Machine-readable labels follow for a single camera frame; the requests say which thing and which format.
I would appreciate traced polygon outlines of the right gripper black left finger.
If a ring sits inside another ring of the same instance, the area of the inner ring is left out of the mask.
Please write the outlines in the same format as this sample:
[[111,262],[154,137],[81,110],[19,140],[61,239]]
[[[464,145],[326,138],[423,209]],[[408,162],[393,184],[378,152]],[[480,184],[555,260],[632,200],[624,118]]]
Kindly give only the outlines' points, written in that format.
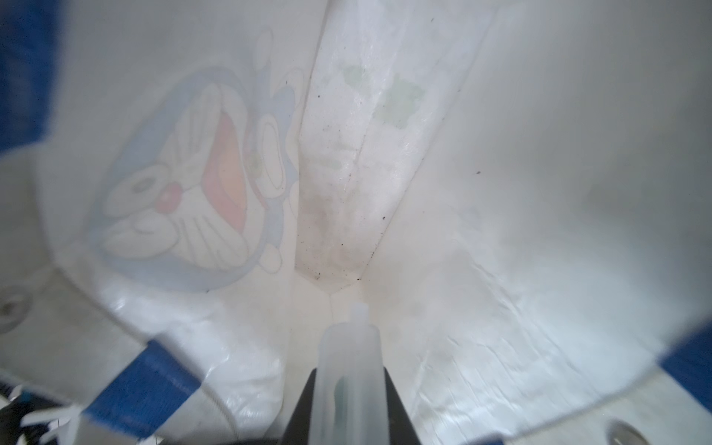
[[307,445],[309,443],[316,374],[316,369],[313,369],[309,374],[285,432],[279,440],[280,445]]

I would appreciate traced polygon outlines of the white canvas bag blue handles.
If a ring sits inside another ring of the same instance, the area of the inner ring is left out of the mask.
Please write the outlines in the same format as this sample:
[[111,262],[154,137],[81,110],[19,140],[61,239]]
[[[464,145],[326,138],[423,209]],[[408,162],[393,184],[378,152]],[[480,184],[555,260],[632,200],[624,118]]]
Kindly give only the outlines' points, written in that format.
[[2,3],[4,424],[277,444],[355,302],[421,444],[710,443],[710,3]]

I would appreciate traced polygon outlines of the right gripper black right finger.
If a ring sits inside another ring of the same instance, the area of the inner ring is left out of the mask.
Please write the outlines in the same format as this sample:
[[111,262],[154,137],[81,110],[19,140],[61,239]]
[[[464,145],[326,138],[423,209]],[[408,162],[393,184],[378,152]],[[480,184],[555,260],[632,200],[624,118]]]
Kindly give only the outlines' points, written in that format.
[[421,445],[387,368],[384,369],[388,407],[389,444]]

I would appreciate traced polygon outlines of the translucent plastic tube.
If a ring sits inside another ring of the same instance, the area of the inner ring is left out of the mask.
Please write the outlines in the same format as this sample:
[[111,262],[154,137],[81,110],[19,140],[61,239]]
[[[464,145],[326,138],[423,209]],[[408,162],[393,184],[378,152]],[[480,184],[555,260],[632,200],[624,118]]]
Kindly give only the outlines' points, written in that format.
[[389,416],[380,333],[368,306],[332,324],[318,348],[310,444],[388,444]]

